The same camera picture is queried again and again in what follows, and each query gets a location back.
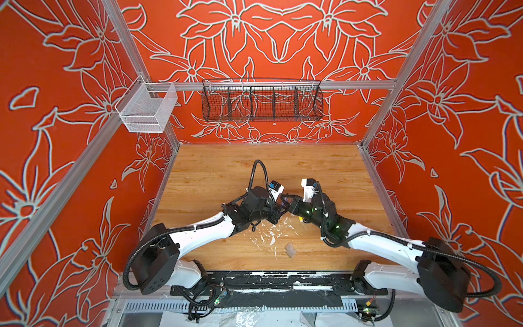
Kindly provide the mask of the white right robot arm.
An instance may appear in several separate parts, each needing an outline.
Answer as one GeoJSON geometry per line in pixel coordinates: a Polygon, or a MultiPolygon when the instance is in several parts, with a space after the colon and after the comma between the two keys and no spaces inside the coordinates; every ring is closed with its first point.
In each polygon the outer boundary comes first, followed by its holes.
{"type": "Polygon", "coordinates": [[[463,310],[471,280],[469,263],[442,240],[410,240],[370,229],[340,216],[324,193],[308,199],[290,196],[288,211],[317,226],[331,248],[360,250],[391,261],[390,265],[361,261],[363,286],[419,294],[447,311],[463,310]]]}

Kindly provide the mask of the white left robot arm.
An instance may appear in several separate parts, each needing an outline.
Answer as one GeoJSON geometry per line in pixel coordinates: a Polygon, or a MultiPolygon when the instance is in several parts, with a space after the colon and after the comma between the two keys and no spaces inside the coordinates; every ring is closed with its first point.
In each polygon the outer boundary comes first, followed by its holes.
{"type": "Polygon", "coordinates": [[[182,228],[153,226],[129,256],[123,272],[128,290],[148,295],[164,285],[190,289],[204,278],[204,269],[194,260],[183,261],[189,252],[211,242],[232,237],[263,220],[277,224],[283,215],[276,204],[283,185],[273,181],[268,188],[255,187],[239,200],[223,205],[218,214],[182,228]]]}

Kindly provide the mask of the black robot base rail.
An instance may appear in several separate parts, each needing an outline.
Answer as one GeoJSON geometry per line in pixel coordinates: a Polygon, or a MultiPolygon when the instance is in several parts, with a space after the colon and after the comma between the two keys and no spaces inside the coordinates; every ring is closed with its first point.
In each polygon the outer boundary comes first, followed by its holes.
{"type": "Polygon", "coordinates": [[[213,295],[224,294],[217,304],[225,308],[298,308],[298,309],[344,309],[354,311],[350,300],[359,307],[370,301],[387,302],[390,292],[375,290],[369,286],[355,286],[350,272],[327,271],[210,271],[192,288],[172,286],[170,294],[186,294],[207,302],[213,295]]]}

